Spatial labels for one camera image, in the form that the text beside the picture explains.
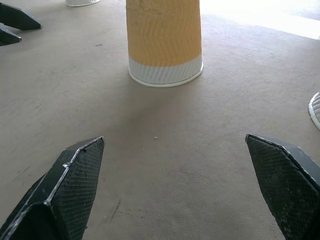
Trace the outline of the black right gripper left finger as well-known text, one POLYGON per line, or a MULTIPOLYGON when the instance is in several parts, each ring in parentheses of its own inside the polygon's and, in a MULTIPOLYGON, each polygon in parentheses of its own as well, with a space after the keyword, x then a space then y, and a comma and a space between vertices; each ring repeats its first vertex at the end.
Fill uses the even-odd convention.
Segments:
POLYGON ((82 240, 97 193, 102 136, 64 149, 0 228, 0 240, 82 240))

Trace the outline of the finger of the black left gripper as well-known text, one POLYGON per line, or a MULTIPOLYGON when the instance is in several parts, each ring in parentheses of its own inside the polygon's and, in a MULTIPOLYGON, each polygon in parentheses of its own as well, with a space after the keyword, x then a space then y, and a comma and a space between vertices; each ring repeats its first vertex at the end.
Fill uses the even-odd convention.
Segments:
POLYGON ((0 47, 17 44, 22 41, 22 38, 11 31, 0 26, 0 47))
POLYGON ((42 29, 42 24, 33 16, 20 8, 4 3, 0 3, 0 23, 22 31, 42 29))

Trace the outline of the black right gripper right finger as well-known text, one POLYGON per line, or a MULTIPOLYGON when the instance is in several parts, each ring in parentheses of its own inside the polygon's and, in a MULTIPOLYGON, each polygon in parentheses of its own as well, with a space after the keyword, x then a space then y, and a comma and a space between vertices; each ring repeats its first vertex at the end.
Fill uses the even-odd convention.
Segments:
POLYGON ((320 166, 300 147, 245 137, 262 196, 286 240, 320 240, 320 166))

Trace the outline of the orange and white paper cup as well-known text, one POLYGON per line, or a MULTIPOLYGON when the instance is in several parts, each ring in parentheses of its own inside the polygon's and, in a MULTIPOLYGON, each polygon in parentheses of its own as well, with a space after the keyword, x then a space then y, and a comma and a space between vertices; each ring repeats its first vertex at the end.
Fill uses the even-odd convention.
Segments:
POLYGON ((308 112, 310 119, 320 131, 320 92, 317 92, 309 101, 308 112))
POLYGON ((96 4, 101 0, 65 0, 65 4, 69 7, 84 7, 96 4))
POLYGON ((126 0, 126 27, 136 82, 176 87, 202 73, 200 0, 126 0))

